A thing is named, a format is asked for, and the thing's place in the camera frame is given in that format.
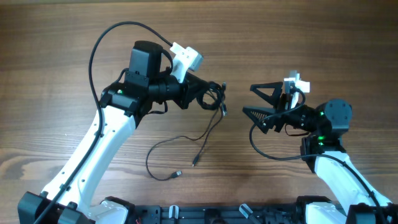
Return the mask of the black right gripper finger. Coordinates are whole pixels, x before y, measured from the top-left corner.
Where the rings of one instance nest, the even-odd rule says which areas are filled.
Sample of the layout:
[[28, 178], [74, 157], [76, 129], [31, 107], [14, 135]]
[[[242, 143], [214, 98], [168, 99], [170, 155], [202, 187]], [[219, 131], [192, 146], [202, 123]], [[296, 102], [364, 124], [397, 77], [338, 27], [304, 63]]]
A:
[[262, 98], [264, 101], [272, 105], [274, 108], [276, 108], [282, 94], [282, 87], [282, 82], [272, 82], [253, 84], [251, 85], [250, 90], [257, 96]]
[[273, 108], [264, 108], [257, 106], [244, 106], [243, 113], [250, 118], [264, 134], [272, 129], [278, 118], [276, 110]]

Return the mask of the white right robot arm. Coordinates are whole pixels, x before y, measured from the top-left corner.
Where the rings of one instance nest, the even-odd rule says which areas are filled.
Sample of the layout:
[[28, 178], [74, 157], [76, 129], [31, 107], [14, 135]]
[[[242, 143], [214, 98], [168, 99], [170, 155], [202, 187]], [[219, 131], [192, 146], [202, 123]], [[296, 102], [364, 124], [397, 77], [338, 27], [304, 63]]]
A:
[[250, 90], [270, 104], [243, 108], [253, 126], [263, 133], [284, 126], [301, 129], [300, 154], [310, 171], [333, 192], [338, 204], [326, 197], [303, 196], [296, 201], [292, 219], [300, 223], [397, 223], [397, 204], [380, 194], [355, 168], [342, 137], [349, 131], [351, 105], [333, 99], [316, 108], [305, 105], [308, 84], [284, 81], [253, 84]]

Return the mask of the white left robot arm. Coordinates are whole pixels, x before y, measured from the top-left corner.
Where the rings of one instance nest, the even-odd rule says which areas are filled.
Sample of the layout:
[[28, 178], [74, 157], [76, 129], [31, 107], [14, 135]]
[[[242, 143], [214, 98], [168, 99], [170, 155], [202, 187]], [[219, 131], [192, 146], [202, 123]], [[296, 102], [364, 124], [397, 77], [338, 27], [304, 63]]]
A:
[[134, 134], [153, 103], [174, 101], [181, 109], [203, 96], [210, 84], [193, 72], [203, 56], [176, 43], [140, 40], [129, 66], [106, 87], [96, 116], [71, 158], [40, 194], [27, 192], [18, 203], [21, 223], [127, 223], [135, 206], [115, 197], [92, 205], [94, 192], [113, 157]]

